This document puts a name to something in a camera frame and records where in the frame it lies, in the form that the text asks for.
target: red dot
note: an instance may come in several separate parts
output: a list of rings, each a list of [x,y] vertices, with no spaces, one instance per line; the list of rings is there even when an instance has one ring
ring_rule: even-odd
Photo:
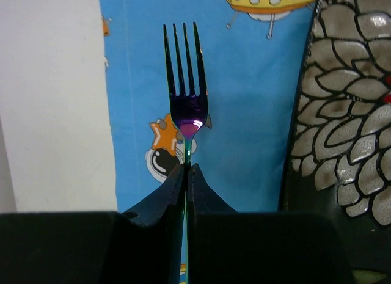
[[[383,98],[383,102],[387,103],[387,104],[391,104],[391,94],[390,95],[387,95]]]

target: blue fabric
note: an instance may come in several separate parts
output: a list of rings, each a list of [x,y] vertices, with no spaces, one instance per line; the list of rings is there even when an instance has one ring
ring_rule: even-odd
[[[175,138],[167,116],[163,24],[169,28],[172,52],[172,23],[177,24],[184,55],[181,24],[186,23],[195,59],[193,21],[203,49],[211,128],[196,135],[192,161],[234,209],[276,210],[312,11],[303,7],[277,20],[267,39],[269,22],[246,13],[239,13],[227,29],[234,11],[226,0],[101,0],[101,9],[109,27],[106,77],[119,211],[164,180],[153,165],[153,152],[159,149],[152,149],[154,142],[155,148],[167,148]],[[161,135],[159,141],[155,134]],[[173,154],[180,156],[183,145],[179,139],[175,145],[171,153],[160,148],[158,166],[176,161]]]

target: purple fork head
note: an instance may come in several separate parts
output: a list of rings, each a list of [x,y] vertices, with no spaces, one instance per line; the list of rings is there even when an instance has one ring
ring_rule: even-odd
[[[167,82],[170,96],[170,111],[171,119],[174,125],[181,131],[186,139],[192,139],[196,132],[205,124],[208,116],[208,92],[206,89],[205,69],[203,66],[202,51],[200,39],[198,35],[197,25],[193,23],[195,51],[197,56],[197,70],[199,79],[200,93],[196,95],[194,87],[194,78],[191,66],[190,50],[188,43],[188,36],[186,33],[186,25],[183,24],[183,34],[185,38],[186,63],[188,68],[189,79],[189,94],[186,94],[185,81],[183,77],[183,69],[181,64],[181,56],[179,51],[178,36],[175,25],[174,40],[175,50],[178,64],[178,84],[179,94],[175,91],[174,73],[171,64],[171,56],[169,49],[169,41],[167,36],[167,28],[164,25],[164,47],[166,52],[166,68],[167,68]]]

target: fork tine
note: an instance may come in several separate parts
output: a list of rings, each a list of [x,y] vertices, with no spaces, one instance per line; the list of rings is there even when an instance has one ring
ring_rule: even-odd
[[[185,37],[186,60],[187,60],[187,64],[188,64],[189,91],[190,91],[190,96],[194,96],[194,95],[196,95],[196,90],[194,88],[193,70],[191,67],[188,33],[186,32],[186,25],[184,23],[183,23],[183,35]]]
[[[178,44],[178,36],[177,36],[177,28],[175,24],[172,25],[174,29],[174,39],[175,39],[175,52],[177,54],[177,63],[178,63],[178,76],[179,76],[179,95],[185,95],[185,81],[183,79],[183,70],[182,70],[182,62],[181,62],[181,54],[179,52],[179,44]]]
[[[201,49],[200,38],[198,36],[198,29],[196,23],[193,23],[193,28],[194,28],[194,38],[195,38],[195,50],[197,53],[197,68],[198,68],[198,79],[200,85],[200,96],[206,96],[208,95],[208,91],[206,89],[205,68],[203,66],[202,49]]]
[[[163,24],[163,35],[164,35],[164,52],[166,54],[166,69],[167,69],[167,82],[169,86],[169,95],[175,96],[176,94],[175,94],[174,73],[172,71],[169,38],[167,36],[167,28],[165,24]]]

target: ufo leg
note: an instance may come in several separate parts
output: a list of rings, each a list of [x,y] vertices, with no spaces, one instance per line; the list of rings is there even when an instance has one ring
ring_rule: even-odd
[[[268,38],[268,39],[273,38],[273,27],[274,27],[274,20],[275,20],[275,18],[276,18],[276,16],[274,14],[272,14],[270,16],[269,33],[266,36],[266,38]]]
[[[239,11],[235,11],[235,13],[233,14],[231,20],[229,23],[227,23],[227,25],[225,26],[227,29],[230,29],[231,28],[231,25],[233,24],[233,22],[236,20],[236,17],[238,17],[239,15]]]

